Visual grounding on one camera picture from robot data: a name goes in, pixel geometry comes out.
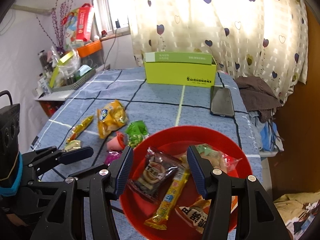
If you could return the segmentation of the pale green snack packet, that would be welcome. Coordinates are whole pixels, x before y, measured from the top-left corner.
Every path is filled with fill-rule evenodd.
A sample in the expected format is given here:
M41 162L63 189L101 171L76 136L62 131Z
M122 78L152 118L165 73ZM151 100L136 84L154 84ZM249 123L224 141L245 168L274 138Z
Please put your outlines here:
M70 141L64 148L66 152L78 150L81 148L81 141L80 140L72 140Z

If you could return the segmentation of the purple snack packet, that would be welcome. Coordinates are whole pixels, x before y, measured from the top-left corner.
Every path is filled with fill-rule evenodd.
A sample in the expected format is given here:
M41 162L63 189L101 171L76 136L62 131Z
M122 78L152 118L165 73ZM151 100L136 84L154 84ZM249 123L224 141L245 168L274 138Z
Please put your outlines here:
M110 151L107 153L107 156L104 160L104 164L109 166L114 160L117 160L121 157L121 151Z

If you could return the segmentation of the clear bag of nuts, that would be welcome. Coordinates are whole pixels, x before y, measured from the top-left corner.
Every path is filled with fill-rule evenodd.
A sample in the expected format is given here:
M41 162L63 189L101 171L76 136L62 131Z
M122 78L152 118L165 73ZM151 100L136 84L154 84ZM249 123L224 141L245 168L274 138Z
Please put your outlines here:
M221 151L214 150L208 144L198 144L195 146L200 157L210 161L213 168L219 168L223 172L229 174L235 170L237 164L242 159L236 159Z

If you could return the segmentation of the short gold snack bar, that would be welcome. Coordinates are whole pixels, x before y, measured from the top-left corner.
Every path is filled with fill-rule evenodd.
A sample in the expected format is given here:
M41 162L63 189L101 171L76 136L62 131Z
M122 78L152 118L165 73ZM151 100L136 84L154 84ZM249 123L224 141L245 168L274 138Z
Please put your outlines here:
M66 144L69 144L71 141L75 140L92 123L93 119L94 116L90 115L82 120L80 124L76 125L68 136Z

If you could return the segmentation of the pink jelly cup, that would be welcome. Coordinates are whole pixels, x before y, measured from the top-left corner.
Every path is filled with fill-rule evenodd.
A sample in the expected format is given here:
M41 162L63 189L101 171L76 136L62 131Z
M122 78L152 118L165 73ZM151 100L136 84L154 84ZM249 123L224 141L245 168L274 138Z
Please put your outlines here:
M108 151L122 151L126 146L124 135L121 132L116 132L116 136L106 143Z

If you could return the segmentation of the black clear cookie packet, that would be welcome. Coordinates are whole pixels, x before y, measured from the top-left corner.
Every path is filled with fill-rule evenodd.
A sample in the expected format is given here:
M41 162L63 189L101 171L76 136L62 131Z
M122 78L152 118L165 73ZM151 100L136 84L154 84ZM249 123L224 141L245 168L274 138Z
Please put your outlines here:
M184 172L182 161L149 147L144 158L144 169L136 179L129 180L131 190L151 203L158 203L158 190L169 178Z

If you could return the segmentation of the green foil snack packet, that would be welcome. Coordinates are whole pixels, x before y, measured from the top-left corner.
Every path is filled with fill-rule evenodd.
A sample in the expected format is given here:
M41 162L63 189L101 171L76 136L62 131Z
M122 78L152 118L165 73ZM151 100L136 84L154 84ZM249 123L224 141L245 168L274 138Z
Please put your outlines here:
M148 129L142 120L130 123L125 133L127 134L127 144L132 148L137 147L150 136Z

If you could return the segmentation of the orange white bread packet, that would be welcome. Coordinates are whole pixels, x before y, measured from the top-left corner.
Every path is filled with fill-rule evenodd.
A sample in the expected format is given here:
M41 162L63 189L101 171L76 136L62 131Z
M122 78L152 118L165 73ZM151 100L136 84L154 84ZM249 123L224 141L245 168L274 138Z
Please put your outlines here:
M175 211L191 228L203 234L210 204L211 200L199 196L191 206L176 206Z

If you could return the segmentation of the yellow chips bag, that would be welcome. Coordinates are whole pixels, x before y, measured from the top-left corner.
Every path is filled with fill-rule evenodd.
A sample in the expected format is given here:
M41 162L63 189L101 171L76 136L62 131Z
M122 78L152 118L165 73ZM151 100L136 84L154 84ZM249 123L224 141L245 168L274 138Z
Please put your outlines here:
M117 131L127 124L128 118L124 106L119 100L106 104L97 109L98 133L101 139L107 138L113 131Z

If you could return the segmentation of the long gold snack bar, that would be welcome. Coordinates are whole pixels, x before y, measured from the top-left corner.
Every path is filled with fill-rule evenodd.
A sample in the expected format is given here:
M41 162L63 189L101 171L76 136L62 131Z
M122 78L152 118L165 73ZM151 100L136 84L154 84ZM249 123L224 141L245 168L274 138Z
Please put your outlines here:
M188 181L189 175L189 165L187 163L183 163L182 166L177 169L172 183L163 197L158 209L152 217L144 222L144 225L157 230L167 230L167 221L169 220L170 213L176 206L183 188Z

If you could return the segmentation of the black binder clip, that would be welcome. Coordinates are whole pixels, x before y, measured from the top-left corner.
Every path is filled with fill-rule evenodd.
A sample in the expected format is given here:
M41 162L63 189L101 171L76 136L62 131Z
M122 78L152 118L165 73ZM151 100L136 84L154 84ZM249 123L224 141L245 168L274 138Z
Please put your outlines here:
M31 150L34 151L36 150L37 148L39 148L41 146L41 143L40 143L40 139L38 136L36 136L33 140L33 142L31 143Z

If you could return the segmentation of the blue plaid bed sheet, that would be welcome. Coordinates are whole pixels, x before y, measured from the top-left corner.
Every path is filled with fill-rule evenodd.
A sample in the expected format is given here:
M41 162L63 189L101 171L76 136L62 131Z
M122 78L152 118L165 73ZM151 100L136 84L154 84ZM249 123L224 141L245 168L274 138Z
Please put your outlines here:
M227 74L216 75L215 84L231 91L234 118L223 118L210 113L210 89L149 84L142 67L100 72L76 90L47 121L38 134L38 149L56 146L63 148L67 135L80 121L96 115L97 109L119 100L129 122L144 121L149 134L174 126L202 126L223 133L245 153L253 174L261 179L262 166L253 135L249 114L239 89Z

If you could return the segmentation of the black smartphone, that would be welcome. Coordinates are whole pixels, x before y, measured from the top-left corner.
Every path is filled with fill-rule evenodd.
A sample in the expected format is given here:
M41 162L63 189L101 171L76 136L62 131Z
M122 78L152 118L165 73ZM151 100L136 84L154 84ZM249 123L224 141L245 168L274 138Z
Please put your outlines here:
M210 89L210 113L212 115L234 117L231 91L225 87L212 86Z

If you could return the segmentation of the beige bedding pile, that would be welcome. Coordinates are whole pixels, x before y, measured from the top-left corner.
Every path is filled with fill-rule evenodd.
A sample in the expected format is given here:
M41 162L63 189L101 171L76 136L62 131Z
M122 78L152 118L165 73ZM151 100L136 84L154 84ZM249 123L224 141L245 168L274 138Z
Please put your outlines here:
M274 205L289 231L291 239L301 239L319 215L319 191L284 194Z

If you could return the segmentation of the purple flower branches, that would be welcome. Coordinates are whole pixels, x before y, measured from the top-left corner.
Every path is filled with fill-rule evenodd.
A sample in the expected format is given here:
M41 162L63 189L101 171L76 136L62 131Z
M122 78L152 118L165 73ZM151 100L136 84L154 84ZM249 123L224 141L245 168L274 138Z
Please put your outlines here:
M50 39L52 45L55 46L57 52L64 53L65 52L65 32L66 32L66 23L68 19L68 15L71 12L72 5L74 0L65 0L61 4L59 4L59 0L55 0L55 5L50 12L50 16L52 19L52 26L54 29L54 34L56 41L54 41L48 32L45 30L42 25L39 17L36 15L36 19L38 21L39 26L45 35Z

